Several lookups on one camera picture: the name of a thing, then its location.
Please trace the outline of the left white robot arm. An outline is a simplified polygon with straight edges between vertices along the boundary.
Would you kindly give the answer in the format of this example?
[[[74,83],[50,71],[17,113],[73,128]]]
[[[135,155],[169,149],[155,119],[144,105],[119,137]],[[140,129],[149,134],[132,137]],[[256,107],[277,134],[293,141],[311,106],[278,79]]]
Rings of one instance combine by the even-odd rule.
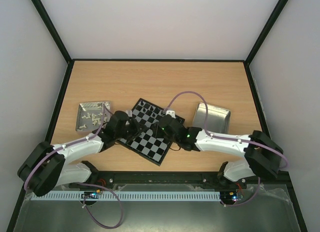
[[[117,140],[132,141],[147,127],[124,111],[116,111],[105,125],[87,136],[63,144],[39,143],[18,170],[24,190],[37,196],[53,188],[70,183],[84,183],[90,179],[93,167],[87,162],[73,162],[90,154],[97,154],[115,145]]]

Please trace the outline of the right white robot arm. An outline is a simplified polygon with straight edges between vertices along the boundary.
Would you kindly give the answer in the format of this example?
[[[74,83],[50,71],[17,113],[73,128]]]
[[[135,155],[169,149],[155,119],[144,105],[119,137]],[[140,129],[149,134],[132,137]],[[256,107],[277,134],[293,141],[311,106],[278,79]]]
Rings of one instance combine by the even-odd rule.
[[[235,182],[252,176],[274,180],[284,160],[283,150],[262,131],[250,135],[213,133],[199,127],[184,127],[176,118],[165,115],[151,125],[153,136],[176,143],[186,151],[215,151],[237,156],[234,162],[224,162],[218,182],[228,188]]]

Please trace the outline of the silver tin with white pieces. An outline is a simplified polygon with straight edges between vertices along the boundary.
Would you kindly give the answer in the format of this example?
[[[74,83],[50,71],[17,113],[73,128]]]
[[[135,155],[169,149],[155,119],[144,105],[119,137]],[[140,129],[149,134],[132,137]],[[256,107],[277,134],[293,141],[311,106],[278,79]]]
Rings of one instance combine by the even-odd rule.
[[[82,102],[78,105],[75,131],[91,132],[110,120],[111,104],[109,101]]]

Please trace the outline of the black and silver chessboard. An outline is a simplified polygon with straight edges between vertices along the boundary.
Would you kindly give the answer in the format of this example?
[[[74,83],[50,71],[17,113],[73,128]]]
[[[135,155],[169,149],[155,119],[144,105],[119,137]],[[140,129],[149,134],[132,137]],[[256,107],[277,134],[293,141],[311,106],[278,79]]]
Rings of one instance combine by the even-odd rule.
[[[173,142],[165,138],[153,137],[150,126],[159,122],[164,115],[162,107],[140,98],[132,108],[132,117],[139,124],[145,125],[148,130],[129,143],[119,144],[160,166]]]

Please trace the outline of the empty gold-rimmed metal tin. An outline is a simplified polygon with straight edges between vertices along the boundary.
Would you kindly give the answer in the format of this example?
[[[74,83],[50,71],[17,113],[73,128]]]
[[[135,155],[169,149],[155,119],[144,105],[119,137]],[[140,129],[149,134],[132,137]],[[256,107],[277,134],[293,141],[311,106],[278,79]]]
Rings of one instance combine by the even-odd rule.
[[[205,115],[206,106],[204,103],[198,103],[194,119],[192,122],[193,127],[205,127]],[[208,105],[208,116],[207,116],[207,129],[210,132],[228,134],[231,111],[225,108],[217,107],[214,105]]]

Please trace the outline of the black aluminium frame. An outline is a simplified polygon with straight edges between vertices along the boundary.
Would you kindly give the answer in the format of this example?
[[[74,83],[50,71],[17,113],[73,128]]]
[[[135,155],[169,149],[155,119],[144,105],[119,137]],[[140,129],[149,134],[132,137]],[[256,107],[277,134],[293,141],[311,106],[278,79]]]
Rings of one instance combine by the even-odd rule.
[[[250,65],[290,1],[270,0],[265,18],[260,19],[254,37],[242,45],[236,45],[240,34],[228,35],[226,41],[231,43],[232,49],[227,53],[223,52],[217,37],[209,34],[208,41],[217,52],[207,55],[203,50],[196,51],[194,46],[189,47],[188,53],[179,54],[173,50],[173,43],[168,36],[163,40],[163,48],[156,45],[159,36],[154,36],[146,49],[134,46],[132,53],[128,45],[123,45],[121,52],[110,49],[97,54],[85,48],[81,55],[77,55],[71,51],[67,38],[53,20],[48,0],[1,0],[5,16],[1,37],[4,51],[2,69],[9,77],[9,81],[1,88],[1,99],[20,105],[24,111],[35,113],[40,118],[40,124],[32,129],[27,128],[25,121],[18,117],[18,112],[9,112],[9,116],[14,119],[13,124],[7,120],[2,121],[7,138],[1,144],[0,157],[6,178],[12,178],[12,187],[18,189],[20,182],[16,171],[22,163],[21,148],[32,145],[38,138],[52,138],[71,76],[71,67],[76,60],[241,62],[248,76],[261,128],[270,133],[270,120],[266,116]]]

